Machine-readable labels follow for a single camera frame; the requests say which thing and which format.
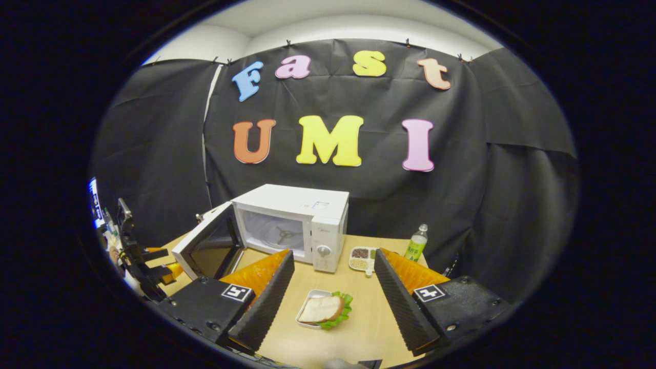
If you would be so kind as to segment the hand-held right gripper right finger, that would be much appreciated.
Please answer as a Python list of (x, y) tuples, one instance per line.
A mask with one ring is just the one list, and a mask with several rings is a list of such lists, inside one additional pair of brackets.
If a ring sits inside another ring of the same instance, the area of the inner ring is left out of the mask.
[(384, 248), (376, 250), (374, 269), (414, 356), (464, 345), (509, 308), (470, 276), (448, 279)]

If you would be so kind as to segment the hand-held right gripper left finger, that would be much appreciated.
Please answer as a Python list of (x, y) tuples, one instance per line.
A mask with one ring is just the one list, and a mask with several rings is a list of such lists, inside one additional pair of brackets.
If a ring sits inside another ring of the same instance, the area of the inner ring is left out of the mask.
[(264, 341), (295, 271), (293, 254), (283, 250), (225, 276), (200, 276), (157, 303), (172, 323), (217, 345), (247, 353)]

